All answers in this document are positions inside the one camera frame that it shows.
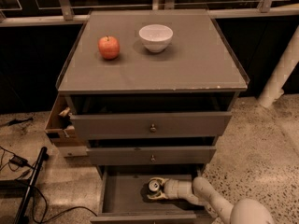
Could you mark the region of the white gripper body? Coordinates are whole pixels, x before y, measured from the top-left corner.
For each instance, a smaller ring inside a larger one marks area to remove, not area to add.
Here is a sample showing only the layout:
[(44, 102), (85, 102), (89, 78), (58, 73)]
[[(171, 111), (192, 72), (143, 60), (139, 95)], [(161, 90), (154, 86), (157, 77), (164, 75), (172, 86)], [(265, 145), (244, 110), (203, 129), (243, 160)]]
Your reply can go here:
[(169, 200), (184, 199), (187, 195), (185, 181), (169, 179), (164, 184), (164, 195)]

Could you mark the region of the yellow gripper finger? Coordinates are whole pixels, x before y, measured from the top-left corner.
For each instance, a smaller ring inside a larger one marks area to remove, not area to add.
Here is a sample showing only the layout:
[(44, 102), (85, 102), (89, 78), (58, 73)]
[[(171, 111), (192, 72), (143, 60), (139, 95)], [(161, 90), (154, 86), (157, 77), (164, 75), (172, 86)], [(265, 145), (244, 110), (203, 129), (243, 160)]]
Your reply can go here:
[(167, 200), (168, 199), (168, 197), (162, 192), (148, 194), (147, 197), (148, 197), (149, 200), (153, 200), (153, 201)]
[(157, 183), (159, 186), (163, 186), (168, 181), (168, 178), (162, 178), (162, 177), (153, 177), (149, 180), (150, 184)]

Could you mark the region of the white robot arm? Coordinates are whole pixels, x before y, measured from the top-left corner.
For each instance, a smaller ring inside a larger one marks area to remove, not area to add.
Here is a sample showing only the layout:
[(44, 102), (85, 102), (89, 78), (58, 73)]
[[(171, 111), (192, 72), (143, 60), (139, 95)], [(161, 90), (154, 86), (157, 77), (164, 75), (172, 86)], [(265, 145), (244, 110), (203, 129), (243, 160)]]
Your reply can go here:
[(201, 176), (193, 181), (153, 177), (148, 183), (150, 200), (185, 200), (194, 205), (209, 204), (224, 224), (275, 224), (270, 212), (258, 201), (227, 201)]

